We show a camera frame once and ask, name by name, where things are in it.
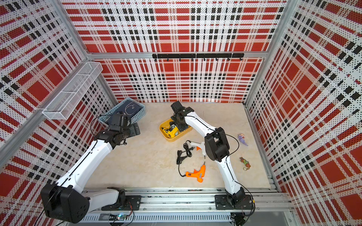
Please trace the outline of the yellow plastic storage box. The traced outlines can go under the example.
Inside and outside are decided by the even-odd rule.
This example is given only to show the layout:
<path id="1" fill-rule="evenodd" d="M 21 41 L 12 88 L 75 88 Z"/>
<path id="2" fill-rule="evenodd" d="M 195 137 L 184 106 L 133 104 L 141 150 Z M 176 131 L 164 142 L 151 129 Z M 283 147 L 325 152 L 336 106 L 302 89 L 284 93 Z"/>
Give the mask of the yellow plastic storage box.
<path id="1" fill-rule="evenodd" d="M 172 119 L 168 119 L 160 124 L 159 130 L 167 141 L 174 142 L 190 132 L 192 128 L 189 126 L 186 130 L 180 131 L 175 122 Z"/>

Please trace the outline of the yellow glue gun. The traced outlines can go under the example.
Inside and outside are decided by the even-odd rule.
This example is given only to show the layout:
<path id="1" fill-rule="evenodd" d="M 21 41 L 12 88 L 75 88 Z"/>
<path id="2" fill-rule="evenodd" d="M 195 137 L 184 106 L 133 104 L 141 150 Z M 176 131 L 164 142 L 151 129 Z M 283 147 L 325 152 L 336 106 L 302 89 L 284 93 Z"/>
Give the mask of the yellow glue gun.
<path id="1" fill-rule="evenodd" d="M 168 129 L 162 128 L 161 131 L 163 132 L 166 138 L 174 138 L 179 134 L 179 129 L 175 124 L 171 125 L 170 128 Z"/>

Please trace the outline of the white glue gun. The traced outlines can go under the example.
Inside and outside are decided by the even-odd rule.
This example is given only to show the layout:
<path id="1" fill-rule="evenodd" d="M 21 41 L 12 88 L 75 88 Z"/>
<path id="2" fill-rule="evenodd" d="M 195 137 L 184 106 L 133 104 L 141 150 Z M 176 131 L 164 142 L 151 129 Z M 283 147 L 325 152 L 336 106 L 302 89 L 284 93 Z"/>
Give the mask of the white glue gun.
<path id="1" fill-rule="evenodd" d="M 197 143 L 197 142 L 190 142 L 191 147 L 196 148 L 197 150 L 200 150 L 204 156 L 204 159 L 206 158 L 206 148 L 205 148 L 205 143 L 204 141 L 201 143 Z"/>

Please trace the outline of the orange glue gun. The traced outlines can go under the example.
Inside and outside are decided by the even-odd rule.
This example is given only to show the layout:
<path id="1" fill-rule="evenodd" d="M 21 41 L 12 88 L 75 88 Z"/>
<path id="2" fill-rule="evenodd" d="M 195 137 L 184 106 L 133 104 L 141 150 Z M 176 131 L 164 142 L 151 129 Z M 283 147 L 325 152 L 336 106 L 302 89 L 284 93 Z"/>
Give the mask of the orange glue gun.
<path id="1" fill-rule="evenodd" d="M 202 183 L 206 172 L 205 163 L 201 166 L 200 170 L 194 170 L 193 172 L 186 172 L 185 176 L 188 178 L 196 178 L 197 182 Z"/>

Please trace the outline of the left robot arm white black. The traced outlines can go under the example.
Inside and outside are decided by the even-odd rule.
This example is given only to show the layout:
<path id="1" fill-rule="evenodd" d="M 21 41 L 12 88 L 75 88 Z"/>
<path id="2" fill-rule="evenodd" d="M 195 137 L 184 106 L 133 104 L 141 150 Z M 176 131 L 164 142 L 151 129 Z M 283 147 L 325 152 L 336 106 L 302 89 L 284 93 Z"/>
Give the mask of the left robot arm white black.
<path id="1" fill-rule="evenodd" d="M 83 193 L 89 178 L 117 146 L 126 145 L 130 137 L 140 135 L 138 123 L 122 112 L 112 116 L 105 130 L 94 136 L 89 149 L 57 182 L 46 184 L 41 190 L 43 213 L 46 217 L 64 222 L 78 223 L 87 213 L 103 207 L 114 209 L 127 205 L 125 190 L 109 187 L 105 190 Z"/>

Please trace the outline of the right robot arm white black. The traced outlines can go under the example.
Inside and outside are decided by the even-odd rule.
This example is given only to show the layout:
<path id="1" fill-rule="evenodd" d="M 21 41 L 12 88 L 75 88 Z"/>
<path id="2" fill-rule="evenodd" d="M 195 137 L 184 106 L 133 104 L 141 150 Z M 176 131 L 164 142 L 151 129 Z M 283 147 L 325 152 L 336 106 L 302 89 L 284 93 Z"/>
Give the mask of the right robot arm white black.
<path id="1" fill-rule="evenodd" d="M 251 208 L 254 208 L 252 194 L 237 180 L 236 174 L 232 168 L 229 152 L 230 145 L 227 134 L 224 129 L 211 126 L 190 107 L 184 107 L 179 101 L 171 104 L 173 116 L 171 119 L 175 122 L 181 131 L 192 127 L 201 136 L 204 137 L 206 155 L 210 160 L 217 163 L 221 173 L 225 191 L 226 200 L 233 209 L 241 209 L 247 202 Z"/>

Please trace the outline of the light blue perforated basket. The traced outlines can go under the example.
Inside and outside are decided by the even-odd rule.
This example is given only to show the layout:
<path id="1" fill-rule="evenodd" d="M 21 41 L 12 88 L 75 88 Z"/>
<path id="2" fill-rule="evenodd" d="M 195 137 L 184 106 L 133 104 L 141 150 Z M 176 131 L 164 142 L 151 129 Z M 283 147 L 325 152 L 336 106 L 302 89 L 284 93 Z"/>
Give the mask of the light blue perforated basket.
<path id="1" fill-rule="evenodd" d="M 131 123 L 138 122 L 143 116 L 146 115 L 145 105 L 133 100 L 132 98 L 126 98 L 122 102 L 118 103 L 116 106 L 111 108 L 108 112 L 102 115 L 98 122 L 104 126 L 108 126 L 111 123 L 112 116 L 117 112 L 122 112 L 125 115 L 129 116 Z"/>

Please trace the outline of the purple toy figure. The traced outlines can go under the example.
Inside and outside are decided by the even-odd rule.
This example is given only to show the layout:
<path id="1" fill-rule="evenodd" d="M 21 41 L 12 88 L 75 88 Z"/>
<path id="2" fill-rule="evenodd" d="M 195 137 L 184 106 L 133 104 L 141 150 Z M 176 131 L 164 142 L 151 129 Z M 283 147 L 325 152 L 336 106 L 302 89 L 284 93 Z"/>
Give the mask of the purple toy figure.
<path id="1" fill-rule="evenodd" d="M 239 139 L 239 141 L 240 141 L 241 144 L 243 144 L 243 145 L 245 145 L 245 146 L 248 146 L 248 144 L 247 144 L 247 142 L 246 142 L 246 140 L 245 140 L 245 135 L 244 135 L 244 134 L 240 133 L 240 134 L 238 135 L 238 139 Z"/>

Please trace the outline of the green circuit board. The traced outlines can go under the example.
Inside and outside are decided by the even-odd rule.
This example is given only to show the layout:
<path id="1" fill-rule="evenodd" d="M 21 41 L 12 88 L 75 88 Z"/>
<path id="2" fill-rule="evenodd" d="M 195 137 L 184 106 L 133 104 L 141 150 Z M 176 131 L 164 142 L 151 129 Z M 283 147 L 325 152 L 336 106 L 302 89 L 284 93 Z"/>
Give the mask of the green circuit board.
<path id="1" fill-rule="evenodd" d="M 109 215 L 110 221 L 125 221 L 127 219 L 128 219 L 127 214 L 118 214 L 118 215 L 110 214 Z"/>

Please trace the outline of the black hook rail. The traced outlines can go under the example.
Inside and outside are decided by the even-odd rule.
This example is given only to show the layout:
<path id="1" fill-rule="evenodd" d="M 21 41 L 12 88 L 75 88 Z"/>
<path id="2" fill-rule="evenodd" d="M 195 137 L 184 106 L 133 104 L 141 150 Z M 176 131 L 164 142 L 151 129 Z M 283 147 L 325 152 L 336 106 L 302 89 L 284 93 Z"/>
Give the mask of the black hook rail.
<path id="1" fill-rule="evenodd" d="M 153 59 L 195 59 L 195 58 L 243 58 L 245 56 L 244 53 L 186 53 L 186 54 L 153 54 Z"/>

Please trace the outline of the brown green toy keychain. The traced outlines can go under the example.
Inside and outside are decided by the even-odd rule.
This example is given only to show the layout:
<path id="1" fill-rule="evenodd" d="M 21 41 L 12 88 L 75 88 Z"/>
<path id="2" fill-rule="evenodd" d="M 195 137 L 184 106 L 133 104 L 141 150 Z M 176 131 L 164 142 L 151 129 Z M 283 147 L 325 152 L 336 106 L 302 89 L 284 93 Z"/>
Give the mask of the brown green toy keychain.
<path id="1" fill-rule="evenodd" d="M 240 159 L 240 161 L 244 164 L 244 167 L 243 167 L 243 170 L 244 170 L 244 171 L 247 171 L 247 170 L 249 170 L 249 169 L 251 168 L 251 165 L 250 165 L 249 161 L 247 161 L 247 160 L 246 160 L 245 158 L 243 158 L 243 157 L 240 157 L 239 159 Z"/>

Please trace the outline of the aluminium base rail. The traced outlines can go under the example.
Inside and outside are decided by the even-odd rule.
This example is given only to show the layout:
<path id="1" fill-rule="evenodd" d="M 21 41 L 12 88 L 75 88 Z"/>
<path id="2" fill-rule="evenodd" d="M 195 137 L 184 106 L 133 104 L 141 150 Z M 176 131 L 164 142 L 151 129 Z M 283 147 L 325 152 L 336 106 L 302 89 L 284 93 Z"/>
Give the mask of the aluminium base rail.
<path id="1" fill-rule="evenodd" d="M 127 188 L 129 205 L 117 210 L 96 209 L 81 223 L 232 223 L 244 215 L 246 225 L 297 226 L 294 208 L 286 193 L 272 189 L 251 189 L 254 208 L 247 202 L 233 209 L 220 188 Z M 127 214 L 125 221 L 110 221 L 109 215 Z"/>

